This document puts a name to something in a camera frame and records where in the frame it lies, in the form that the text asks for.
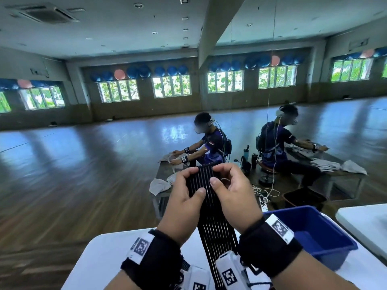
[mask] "fingernail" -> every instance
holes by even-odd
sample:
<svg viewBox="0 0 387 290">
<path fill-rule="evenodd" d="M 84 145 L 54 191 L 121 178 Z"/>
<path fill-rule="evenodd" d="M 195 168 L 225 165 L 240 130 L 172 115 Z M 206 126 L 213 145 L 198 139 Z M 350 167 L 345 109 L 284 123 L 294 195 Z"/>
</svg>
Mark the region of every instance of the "fingernail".
<svg viewBox="0 0 387 290">
<path fill-rule="evenodd" d="M 211 177 L 211 178 L 210 178 L 210 183 L 211 183 L 211 185 L 215 185 L 216 182 L 217 182 L 217 179 L 216 179 L 215 177 Z"/>
</svg>

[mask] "hair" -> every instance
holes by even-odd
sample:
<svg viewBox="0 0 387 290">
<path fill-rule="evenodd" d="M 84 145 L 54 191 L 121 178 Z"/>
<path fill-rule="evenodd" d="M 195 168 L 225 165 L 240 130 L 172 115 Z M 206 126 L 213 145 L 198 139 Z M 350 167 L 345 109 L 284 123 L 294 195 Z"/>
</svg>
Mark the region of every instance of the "hair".
<svg viewBox="0 0 387 290">
<path fill-rule="evenodd" d="M 211 121 L 211 115 L 207 112 L 201 112 L 195 117 L 195 124 L 203 124 Z"/>
<path fill-rule="evenodd" d="M 296 106 L 287 104 L 279 108 L 281 111 L 283 111 L 287 115 L 292 115 L 297 117 L 298 116 L 298 109 Z"/>
</svg>

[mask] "blue plastic bin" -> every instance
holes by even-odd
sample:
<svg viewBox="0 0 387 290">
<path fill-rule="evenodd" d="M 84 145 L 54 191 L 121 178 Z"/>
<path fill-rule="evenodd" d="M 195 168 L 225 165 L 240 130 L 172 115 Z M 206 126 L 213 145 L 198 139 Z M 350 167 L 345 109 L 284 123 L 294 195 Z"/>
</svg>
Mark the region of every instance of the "blue plastic bin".
<svg viewBox="0 0 387 290">
<path fill-rule="evenodd" d="M 312 206 L 278 209 L 264 215 L 273 213 L 294 232 L 305 251 L 332 271 L 342 266 L 351 250 L 358 249 L 353 239 Z"/>
</svg>

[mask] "hardwood floor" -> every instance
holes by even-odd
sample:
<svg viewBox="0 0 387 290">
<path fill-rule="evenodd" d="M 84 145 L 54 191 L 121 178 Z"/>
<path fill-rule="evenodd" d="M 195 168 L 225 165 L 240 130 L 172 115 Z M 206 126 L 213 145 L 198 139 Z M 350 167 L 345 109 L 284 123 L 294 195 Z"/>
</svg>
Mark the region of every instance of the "hardwood floor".
<svg viewBox="0 0 387 290">
<path fill-rule="evenodd" d="M 276 109 L 211 113 L 233 142 L 231 160 L 247 145 L 250 155 L 256 152 L 255 137 Z M 358 200 L 332 201 L 324 211 L 334 216 L 342 206 L 387 202 L 387 98 L 299 106 L 299 113 L 290 127 L 295 136 L 325 144 L 369 173 Z M 0 133 L 0 288 L 60 288 L 95 236 L 156 226 L 149 183 L 159 158 L 201 138 L 193 131 L 195 115 Z M 275 188 L 294 190 L 294 181 L 282 179 Z M 280 198 L 273 202 L 281 207 Z M 74 254 L 63 258 L 71 248 Z M 44 256 L 52 258 L 35 263 Z M 10 262 L 18 259 L 25 262 Z M 60 274 L 28 282 L 39 281 L 38 272 Z M 29 278 L 15 278 L 21 273 Z"/>
</svg>

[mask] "ceiling light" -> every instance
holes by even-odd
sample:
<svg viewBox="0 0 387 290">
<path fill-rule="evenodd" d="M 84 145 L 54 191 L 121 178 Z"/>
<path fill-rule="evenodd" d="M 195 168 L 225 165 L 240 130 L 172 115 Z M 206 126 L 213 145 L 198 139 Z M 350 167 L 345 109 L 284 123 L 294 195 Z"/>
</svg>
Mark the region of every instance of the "ceiling light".
<svg viewBox="0 0 387 290">
<path fill-rule="evenodd" d="M 71 13 L 74 13 L 74 12 L 85 12 L 86 9 L 84 9 L 84 8 L 69 8 L 69 9 L 67 9 L 67 11 L 69 11 Z"/>
</svg>

